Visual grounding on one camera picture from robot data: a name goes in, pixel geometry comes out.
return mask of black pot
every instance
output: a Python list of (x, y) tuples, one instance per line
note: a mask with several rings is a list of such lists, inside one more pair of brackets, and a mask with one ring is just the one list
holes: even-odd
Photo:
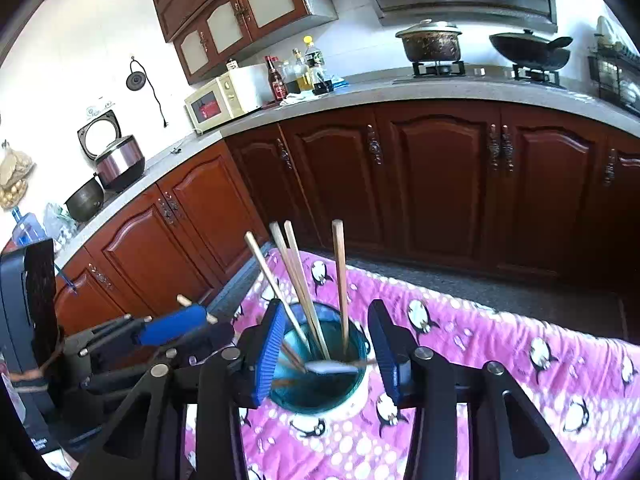
[(96, 174), (65, 202), (69, 215), (77, 222), (88, 222), (104, 203), (104, 191), (95, 177)]
[(569, 61), (571, 51), (567, 50), (573, 38), (563, 36), (553, 41), (534, 36), (531, 30), (524, 34), (505, 32), (489, 36), (494, 48), (517, 65), (532, 70), (560, 70)]
[(455, 23), (422, 20), (417, 25), (398, 32), (396, 38), (402, 39), (404, 53), (412, 63), (460, 61), (460, 34), (462, 32)]

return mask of dish rack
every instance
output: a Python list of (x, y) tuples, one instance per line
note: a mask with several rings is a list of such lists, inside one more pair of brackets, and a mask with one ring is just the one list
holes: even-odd
[(598, 97), (640, 117), (640, 56), (625, 46), (599, 44), (588, 60)]

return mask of hanging black object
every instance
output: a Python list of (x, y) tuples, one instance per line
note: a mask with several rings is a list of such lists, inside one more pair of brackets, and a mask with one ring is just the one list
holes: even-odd
[[(136, 62), (140, 65), (140, 68), (142, 69), (142, 72), (140, 71), (133, 71), (133, 62)], [(127, 77), (127, 88), (129, 90), (132, 90), (134, 92), (137, 92), (138, 90), (140, 90), (147, 81), (149, 81), (148, 76), (146, 75), (146, 70), (145, 67), (142, 66), (142, 64), (136, 60), (133, 56), (131, 56), (131, 62), (129, 63), (129, 71), (131, 72), (129, 74), (129, 76)], [(158, 96), (156, 96), (156, 89), (154, 88), (154, 86), (151, 84), (151, 81), (149, 81), (149, 86), (151, 86), (151, 89), (154, 93), (154, 98), (156, 99), (156, 102), (158, 103), (158, 108), (160, 108), (160, 115), (162, 115), (162, 122), (164, 123), (164, 127), (166, 128), (169, 123), (167, 123), (166, 119), (164, 118), (164, 114), (162, 113), (162, 105), (160, 104), (160, 101), (158, 100)]]

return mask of white wall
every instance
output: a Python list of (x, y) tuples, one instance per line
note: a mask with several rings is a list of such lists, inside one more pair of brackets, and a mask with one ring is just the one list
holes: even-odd
[[(125, 86), (132, 54), (156, 88), (166, 129), (148, 84)], [(63, 204), (92, 176), (77, 131), (99, 97), (115, 102), (123, 135), (134, 134), (149, 159), (191, 131), (183, 105), (192, 92), (152, 0), (46, 0), (0, 67), (0, 140), (37, 164), (21, 211), (42, 220), (47, 202)], [(0, 212), (2, 245), (13, 227)]]
[[(414, 25), (418, 19), (401, 25), (383, 27), (369, 0), (333, 0), (338, 20), (310, 30), (308, 33), (324, 54), (331, 73), (347, 76), (372, 70), (410, 66), (404, 54), (401, 40), (395, 37), (398, 30)], [(587, 49), (593, 45), (598, 16), (603, 14), (615, 23), (618, 20), (603, 0), (556, 0), (558, 10), (558, 36), (571, 36), (571, 59), (561, 75), (587, 81), (589, 69)], [(471, 64), (511, 66), (511, 62), (498, 54), (489, 42), (489, 35), (499, 32), (521, 32), (514, 27), (458, 22), (462, 30), (459, 37), (463, 59)], [(265, 49), (244, 64), (263, 61), (265, 54), (289, 59), (295, 47), (304, 52), (302, 37), (289, 38)], [(540, 34), (551, 38), (552, 35)]]

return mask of pot lid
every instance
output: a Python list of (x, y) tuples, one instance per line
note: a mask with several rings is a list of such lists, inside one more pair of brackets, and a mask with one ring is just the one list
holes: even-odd
[(537, 43), (549, 43), (551, 40), (546, 40), (545, 38), (540, 38), (540, 36), (536, 36), (532, 30), (528, 28), (524, 29), (524, 32), (502, 32), (500, 34), (493, 34), (490, 36), (491, 38), (514, 38), (515, 40), (529, 40), (535, 41)]
[(131, 142), (132, 140), (136, 140), (136, 138), (133, 135), (128, 135), (128, 136), (122, 137), (121, 139), (116, 139), (113, 142), (111, 142), (107, 146), (107, 148), (95, 159), (96, 164), (98, 162), (103, 161), (105, 158), (111, 155), (111, 153), (115, 152), (118, 148), (124, 146), (125, 144), (127, 144), (128, 142)]
[(420, 23), (414, 25), (413, 27), (409, 27), (405, 30), (401, 30), (400, 32), (396, 32), (396, 38), (402, 38), (403, 36), (412, 34), (414, 32), (455, 32), (457, 34), (462, 34), (462, 31), (455, 23), (422, 20)]

